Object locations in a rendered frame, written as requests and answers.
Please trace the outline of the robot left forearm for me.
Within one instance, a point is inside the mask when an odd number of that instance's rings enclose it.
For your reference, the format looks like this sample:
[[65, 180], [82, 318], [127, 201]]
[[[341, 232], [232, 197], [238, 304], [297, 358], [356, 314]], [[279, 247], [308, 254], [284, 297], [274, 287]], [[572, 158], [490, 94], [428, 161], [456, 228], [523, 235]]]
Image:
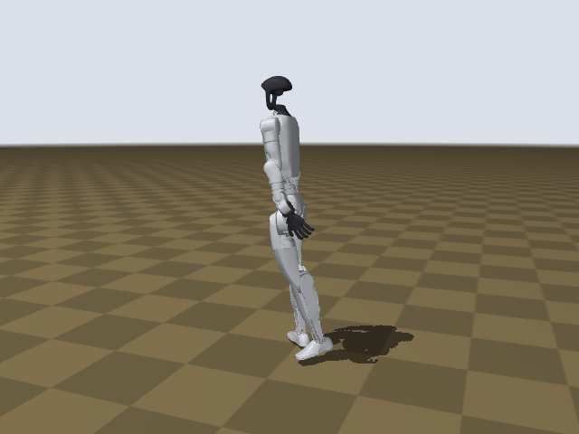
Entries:
[[271, 191], [273, 193], [272, 200], [276, 203], [283, 214], [291, 211], [287, 201], [288, 196], [285, 194], [284, 188], [284, 177], [280, 173], [280, 169], [277, 164], [273, 161], [269, 161], [265, 164], [264, 170], [269, 178], [269, 184], [271, 185]]

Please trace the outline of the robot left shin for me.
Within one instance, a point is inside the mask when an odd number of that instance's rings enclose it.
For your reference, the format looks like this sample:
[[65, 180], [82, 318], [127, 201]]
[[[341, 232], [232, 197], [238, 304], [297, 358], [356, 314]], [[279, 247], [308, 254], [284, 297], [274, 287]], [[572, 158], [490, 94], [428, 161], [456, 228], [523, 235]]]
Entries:
[[[299, 308], [299, 312], [306, 322], [308, 330], [312, 335], [313, 341], [317, 343], [323, 343], [324, 337], [319, 320], [320, 307], [318, 303], [318, 293], [314, 286], [313, 277], [308, 273], [302, 274], [299, 281], [299, 291], [297, 291], [294, 284], [290, 285], [293, 296]], [[316, 340], [313, 335], [315, 336]]]

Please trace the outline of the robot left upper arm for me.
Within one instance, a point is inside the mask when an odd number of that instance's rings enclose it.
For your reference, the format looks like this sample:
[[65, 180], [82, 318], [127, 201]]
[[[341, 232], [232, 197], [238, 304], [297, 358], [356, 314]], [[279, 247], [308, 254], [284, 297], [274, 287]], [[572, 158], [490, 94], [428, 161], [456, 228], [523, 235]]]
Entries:
[[[280, 142], [279, 142], [280, 141], [279, 140], [279, 133], [280, 133], [279, 119], [278, 118], [264, 119], [261, 122], [261, 133], [262, 133], [263, 138], [264, 138], [266, 152], [270, 156], [269, 161], [275, 162], [281, 171], [282, 163], [281, 163]], [[264, 170], [264, 172], [265, 172], [265, 170]]]

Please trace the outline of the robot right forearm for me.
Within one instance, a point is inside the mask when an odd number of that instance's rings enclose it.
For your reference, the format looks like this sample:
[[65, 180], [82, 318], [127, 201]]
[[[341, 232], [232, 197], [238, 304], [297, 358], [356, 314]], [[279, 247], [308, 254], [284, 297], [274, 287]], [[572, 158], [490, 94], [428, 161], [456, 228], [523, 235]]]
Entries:
[[[300, 171], [299, 171], [299, 176], [298, 177], [289, 177], [289, 181], [292, 182], [293, 184], [295, 184], [297, 193], [299, 192], [297, 188], [299, 188], [299, 178], [300, 178]], [[287, 179], [287, 178], [286, 178]]]

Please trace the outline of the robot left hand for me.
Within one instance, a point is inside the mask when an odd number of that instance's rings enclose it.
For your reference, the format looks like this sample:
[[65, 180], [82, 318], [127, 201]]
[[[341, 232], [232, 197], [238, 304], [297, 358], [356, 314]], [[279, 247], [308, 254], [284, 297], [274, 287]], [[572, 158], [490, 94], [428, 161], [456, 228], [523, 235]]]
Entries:
[[[303, 240], [304, 238], [307, 238], [308, 235], [311, 235], [312, 232], [307, 231], [307, 230], [305, 229], [305, 227], [306, 227], [308, 230], [310, 230], [310, 231], [314, 231], [315, 229], [312, 229], [311, 227], [309, 227], [309, 226], [304, 222], [304, 220], [302, 219], [302, 217], [300, 217], [299, 215], [297, 215], [296, 213], [294, 213], [294, 212], [295, 212], [295, 209], [294, 209], [294, 207], [292, 206], [292, 204], [291, 204], [289, 201], [287, 201], [287, 204], [288, 204], [289, 208], [291, 209], [291, 211], [288, 212], [288, 213], [286, 213], [286, 214], [283, 214], [283, 213], [281, 212], [281, 214], [283, 215], [284, 218], [287, 217], [286, 223], [288, 224], [289, 235], [290, 235], [291, 237], [293, 237], [294, 235], [293, 235], [292, 231], [294, 231], [294, 233], [296, 234], [296, 236], [297, 236], [300, 240]], [[304, 227], [302, 224], [303, 224], [305, 227]], [[301, 228], [302, 230], [301, 230], [300, 228]], [[298, 231], [297, 231], [297, 230], [298, 230]], [[304, 231], [306, 234], [308, 234], [308, 235], [304, 234], [303, 231]], [[300, 233], [300, 235], [301, 235], [302, 237], [299, 235], [299, 233]], [[303, 237], [304, 237], [304, 238], [303, 238]]]

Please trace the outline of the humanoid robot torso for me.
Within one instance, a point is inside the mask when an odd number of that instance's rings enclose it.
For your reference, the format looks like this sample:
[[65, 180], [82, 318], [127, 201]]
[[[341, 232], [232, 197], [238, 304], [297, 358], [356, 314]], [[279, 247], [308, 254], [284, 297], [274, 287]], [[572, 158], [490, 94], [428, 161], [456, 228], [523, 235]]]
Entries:
[[[299, 125], [294, 117], [290, 117], [287, 115], [277, 115], [278, 111], [273, 112], [272, 116], [269, 116], [268, 118], [278, 118], [280, 122], [279, 142], [280, 142], [280, 154], [282, 163], [280, 173], [285, 180], [283, 182], [285, 194], [288, 196], [289, 202], [295, 209], [294, 213], [301, 216], [301, 214], [304, 211], [303, 199], [301, 194], [297, 193], [295, 184], [293, 184], [289, 180], [289, 177], [299, 176], [299, 165], [300, 165]], [[266, 152], [263, 136], [262, 141], [264, 145], [266, 162], [268, 162], [270, 160], [270, 156]], [[279, 209], [277, 204], [276, 209], [277, 210]]]

